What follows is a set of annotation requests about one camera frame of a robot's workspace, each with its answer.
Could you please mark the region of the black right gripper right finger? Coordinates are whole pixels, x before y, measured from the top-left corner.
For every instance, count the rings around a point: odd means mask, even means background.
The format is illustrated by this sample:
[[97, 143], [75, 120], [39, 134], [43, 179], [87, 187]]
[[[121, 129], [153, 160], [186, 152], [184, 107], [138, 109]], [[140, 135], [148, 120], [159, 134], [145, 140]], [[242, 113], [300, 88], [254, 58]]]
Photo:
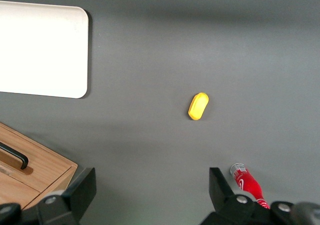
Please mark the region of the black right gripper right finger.
[[246, 195], [234, 194], [218, 167], [209, 169], [209, 195], [214, 211], [202, 225], [318, 225], [320, 205], [275, 201], [263, 208]]

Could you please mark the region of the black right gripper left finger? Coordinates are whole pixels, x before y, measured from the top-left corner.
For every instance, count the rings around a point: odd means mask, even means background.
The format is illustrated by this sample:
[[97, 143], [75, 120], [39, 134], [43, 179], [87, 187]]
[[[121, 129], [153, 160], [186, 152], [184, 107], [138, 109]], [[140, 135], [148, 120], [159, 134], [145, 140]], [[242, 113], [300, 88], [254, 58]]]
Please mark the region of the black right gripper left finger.
[[2, 225], [78, 225], [97, 193], [96, 170], [85, 168], [66, 190], [50, 192], [30, 208], [0, 205]]

